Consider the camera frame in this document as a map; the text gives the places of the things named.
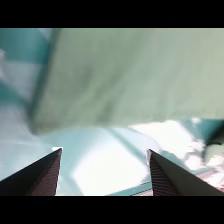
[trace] dark object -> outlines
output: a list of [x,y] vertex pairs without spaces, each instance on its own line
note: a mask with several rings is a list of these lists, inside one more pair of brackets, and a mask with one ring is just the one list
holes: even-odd
[[224,196],[221,191],[152,150],[148,150],[147,158],[154,196]]
[[0,182],[0,196],[55,196],[62,149]]

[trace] green cloth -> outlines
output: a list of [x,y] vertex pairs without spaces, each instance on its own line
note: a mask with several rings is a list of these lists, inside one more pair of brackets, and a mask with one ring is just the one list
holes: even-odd
[[61,30],[36,132],[223,119],[224,29]]

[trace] black object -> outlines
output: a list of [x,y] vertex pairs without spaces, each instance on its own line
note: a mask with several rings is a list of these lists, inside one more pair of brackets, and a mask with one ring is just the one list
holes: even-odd
[[154,196],[224,196],[203,180],[148,150]]
[[58,149],[0,182],[0,196],[54,196],[62,149]]

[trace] folded cloth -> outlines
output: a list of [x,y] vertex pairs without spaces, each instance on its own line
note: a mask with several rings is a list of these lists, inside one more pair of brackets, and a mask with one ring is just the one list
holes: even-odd
[[61,30],[33,129],[223,119],[223,29]]

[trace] cloth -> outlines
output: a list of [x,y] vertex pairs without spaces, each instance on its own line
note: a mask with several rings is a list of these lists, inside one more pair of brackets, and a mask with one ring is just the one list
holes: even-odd
[[61,30],[36,132],[223,119],[223,29]]

